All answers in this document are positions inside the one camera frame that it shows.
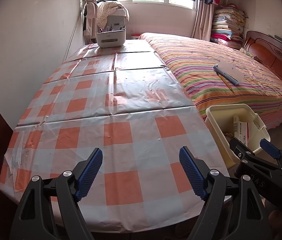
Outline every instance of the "blue gripper pad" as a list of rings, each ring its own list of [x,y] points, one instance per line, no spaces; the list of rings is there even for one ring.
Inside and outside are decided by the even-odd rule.
[[[184,147],[180,149],[179,159],[195,195],[205,200],[207,192],[205,190],[204,177]]]
[[[77,191],[74,195],[77,201],[80,201],[81,198],[87,196],[90,187],[102,165],[102,161],[103,154],[102,151],[98,149],[78,179]]]
[[[279,159],[281,156],[279,149],[266,139],[262,139],[260,141],[260,147],[264,151],[266,151],[273,159]]]

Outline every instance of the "stack of folded blankets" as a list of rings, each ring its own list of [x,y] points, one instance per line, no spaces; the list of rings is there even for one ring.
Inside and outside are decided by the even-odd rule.
[[[244,12],[235,4],[218,7],[212,22],[211,42],[240,49],[243,43]]]

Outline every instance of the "curtain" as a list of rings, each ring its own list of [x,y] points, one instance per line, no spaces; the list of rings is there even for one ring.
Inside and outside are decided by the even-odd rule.
[[[210,41],[213,21],[214,4],[199,1],[192,38]]]
[[[97,0],[85,0],[86,9],[85,15],[85,26],[83,26],[84,32],[83,36],[86,44],[91,42],[91,39],[94,39],[97,34],[97,17],[98,17],[98,6],[96,4]]]

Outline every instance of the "barcode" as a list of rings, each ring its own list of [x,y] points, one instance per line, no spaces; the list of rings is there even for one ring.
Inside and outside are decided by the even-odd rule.
[[[234,124],[234,132],[237,132],[237,123]]]

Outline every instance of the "striped bedsheet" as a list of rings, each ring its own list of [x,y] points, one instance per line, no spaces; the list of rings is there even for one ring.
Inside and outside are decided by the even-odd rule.
[[[177,80],[183,85],[201,116],[213,105],[247,104],[258,113],[267,129],[282,122],[282,81],[270,70],[237,50],[212,42],[157,33],[144,33]],[[212,69],[220,59],[244,73],[234,93]]]

